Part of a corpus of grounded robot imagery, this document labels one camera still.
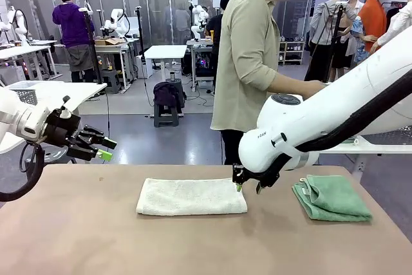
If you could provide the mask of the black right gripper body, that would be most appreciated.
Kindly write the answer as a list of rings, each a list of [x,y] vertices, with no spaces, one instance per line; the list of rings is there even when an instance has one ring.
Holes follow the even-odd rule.
[[[284,166],[284,158],[276,158],[269,168],[262,173],[251,172],[244,168],[244,173],[249,179],[261,182],[262,188],[272,187],[280,177],[280,170]]]

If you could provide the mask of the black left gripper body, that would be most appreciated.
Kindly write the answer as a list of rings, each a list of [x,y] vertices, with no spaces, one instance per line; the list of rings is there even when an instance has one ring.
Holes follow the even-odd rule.
[[[84,126],[80,124],[80,117],[74,115],[66,107],[53,110],[46,118],[44,124],[44,142],[57,147],[67,147],[75,144],[89,148],[85,138],[81,137]]]

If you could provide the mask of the person right hand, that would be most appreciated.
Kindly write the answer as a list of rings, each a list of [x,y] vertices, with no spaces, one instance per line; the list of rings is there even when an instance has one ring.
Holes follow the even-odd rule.
[[[306,85],[306,94],[308,97],[315,95],[317,92],[321,91],[322,89],[328,86],[326,83],[323,83],[321,81],[308,81],[306,82]]]

